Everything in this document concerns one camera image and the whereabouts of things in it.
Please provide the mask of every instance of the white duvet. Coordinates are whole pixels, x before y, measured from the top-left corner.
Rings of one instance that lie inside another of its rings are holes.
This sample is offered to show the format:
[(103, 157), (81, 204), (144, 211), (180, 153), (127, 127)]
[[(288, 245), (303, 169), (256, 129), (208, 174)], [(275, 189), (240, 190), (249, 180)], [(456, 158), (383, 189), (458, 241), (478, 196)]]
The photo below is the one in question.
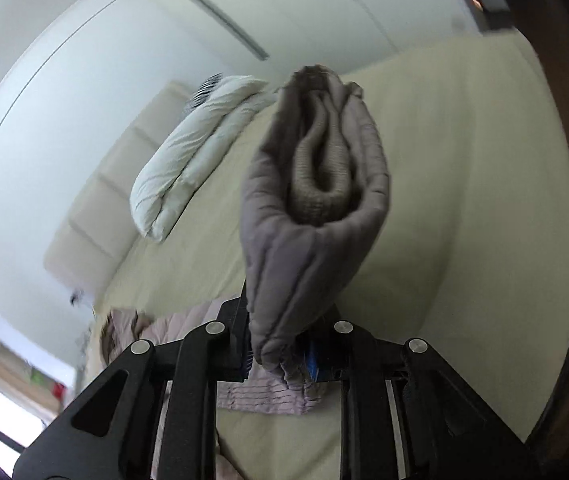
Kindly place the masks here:
[(131, 192), (138, 231), (164, 240), (196, 190), (219, 165), (253, 116), (275, 101), (266, 81), (224, 78), (209, 99), (182, 121), (140, 171)]

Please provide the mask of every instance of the brown knit fabric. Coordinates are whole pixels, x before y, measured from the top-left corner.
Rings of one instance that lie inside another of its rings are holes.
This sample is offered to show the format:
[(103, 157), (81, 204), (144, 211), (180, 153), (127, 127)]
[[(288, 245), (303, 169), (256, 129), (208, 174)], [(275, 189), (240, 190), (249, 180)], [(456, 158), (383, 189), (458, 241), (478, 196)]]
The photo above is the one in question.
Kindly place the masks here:
[(342, 218), (351, 198), (349, 148), (340, 127), (347, 87), (331, 72), (323, 81), (332, 92), (312, 90), (303, 97), (312, 123), (293, 155), (289, 194), (293, 218), (312, 225)]

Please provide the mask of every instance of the striped pillow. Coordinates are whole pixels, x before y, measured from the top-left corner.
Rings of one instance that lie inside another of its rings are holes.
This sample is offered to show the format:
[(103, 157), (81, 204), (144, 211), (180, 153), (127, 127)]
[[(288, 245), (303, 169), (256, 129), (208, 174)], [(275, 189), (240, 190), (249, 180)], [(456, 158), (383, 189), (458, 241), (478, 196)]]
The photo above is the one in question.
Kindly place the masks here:
[(184, 107), (184, 117), (189, 115), (197, 107), (206, 102), (206, 100), (215, 90), (216, 86), (218, 86), (221, 79), (222, 79), (221, 73), (212, 75), (210, 78), (206, 79), (204, 83), (200, 85), (200, 88), (197, 89), (196, 93), (191, 97), (189, 102), (187, 102), (186, 106)]

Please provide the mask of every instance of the red object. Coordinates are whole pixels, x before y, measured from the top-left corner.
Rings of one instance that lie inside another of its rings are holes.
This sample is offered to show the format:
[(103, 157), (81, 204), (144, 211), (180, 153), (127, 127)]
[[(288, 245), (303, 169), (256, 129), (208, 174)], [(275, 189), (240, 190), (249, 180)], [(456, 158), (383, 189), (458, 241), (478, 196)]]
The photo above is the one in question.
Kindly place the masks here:
[(66, 389), (67, 389), (67, 387), (64, 384), (55, 383), (53, 385), (51, 393), (53, 394), (53, 397), (62, 401), (62, 397), (64, 396), (64, 392), (66, 391)]

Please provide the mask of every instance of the metal bolt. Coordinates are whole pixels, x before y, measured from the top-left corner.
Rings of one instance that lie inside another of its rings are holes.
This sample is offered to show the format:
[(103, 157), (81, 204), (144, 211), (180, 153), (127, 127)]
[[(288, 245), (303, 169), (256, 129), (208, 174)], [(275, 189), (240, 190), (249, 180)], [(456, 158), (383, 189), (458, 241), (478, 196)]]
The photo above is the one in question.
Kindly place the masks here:
[(348, 334), (353, 332), (353, 325), (348, 321), (338, 321), (333, 328), (336, 332), (341, 334)]
[(408, 347), (411, 349), (411, 352), (415, 352), (416, 354), (423, 354), (429, 348), (426, 341), (421, 339), (411, 339), (408, 342)]
[(209, 324), (207, 324), (205, 330), (207, 333), (215, 335), (224, 332), (224, 328), (225, 328), (224, 323), (220, 321), (212, 321)]
[(131, 352), (136, 355), (145, 354), (149, 351), (149, 348), (151, 348), (149, 342), (144, 339), (140, 339), (131, 345)]

